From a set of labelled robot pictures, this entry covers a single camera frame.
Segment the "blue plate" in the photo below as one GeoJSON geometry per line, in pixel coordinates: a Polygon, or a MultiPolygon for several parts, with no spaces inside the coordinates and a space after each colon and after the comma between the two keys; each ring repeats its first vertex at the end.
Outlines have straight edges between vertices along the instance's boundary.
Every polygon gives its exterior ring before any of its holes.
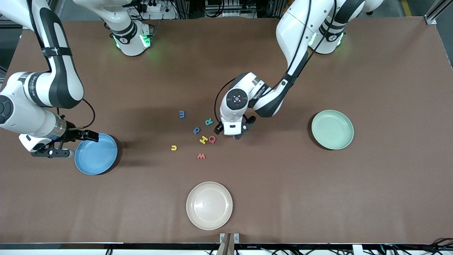
{"type": "Polygon", "coordinates": [[[82,141],[75,151],[76,168],[86,175],[100,175],[107,172],[118,156],[118,144],[108,134],[100,133],[97,142],[82,141]]]}

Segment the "beige plate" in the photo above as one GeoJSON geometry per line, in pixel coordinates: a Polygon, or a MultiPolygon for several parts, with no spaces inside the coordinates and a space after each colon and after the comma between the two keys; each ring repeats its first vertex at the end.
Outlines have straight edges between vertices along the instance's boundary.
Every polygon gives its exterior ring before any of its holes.
{"type": "Polygon", "coordinates": [[[222,184],[206,181],[189,192],[186,212],[197,228],[216,230],[229,221],[233,213],[233,197],[222,184]]]}

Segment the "green plate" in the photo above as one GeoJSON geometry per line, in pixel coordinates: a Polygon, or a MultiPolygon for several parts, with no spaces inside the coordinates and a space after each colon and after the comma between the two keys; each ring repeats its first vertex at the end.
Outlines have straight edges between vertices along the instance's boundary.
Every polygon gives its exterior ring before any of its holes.
{"type": "Polygon", "coordinates": [[[354,127],[345,114],[336,110],[324,110],[313,117],[311,133],[322,147],[341,150],[352,143],[354,127]]]}

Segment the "white power strip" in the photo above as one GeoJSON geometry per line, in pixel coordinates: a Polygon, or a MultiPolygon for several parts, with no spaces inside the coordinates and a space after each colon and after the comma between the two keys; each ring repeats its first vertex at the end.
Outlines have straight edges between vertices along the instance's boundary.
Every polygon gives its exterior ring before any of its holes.
{"type": "Polygon", "coordinates": [[[134,0],[139,18],[145,20],[178,19],[172,0],[134,0]]]}

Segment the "aluminium frame post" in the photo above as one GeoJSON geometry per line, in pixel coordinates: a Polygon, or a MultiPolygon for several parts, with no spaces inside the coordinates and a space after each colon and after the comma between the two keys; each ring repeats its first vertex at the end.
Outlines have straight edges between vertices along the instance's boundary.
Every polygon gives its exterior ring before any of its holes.
{"type": "Polygon", "coordinates": [[[451,4],[453,0],[435,0],[427,13],[424,21],[427,25],[437,24],[436,18],[451,4]]]}

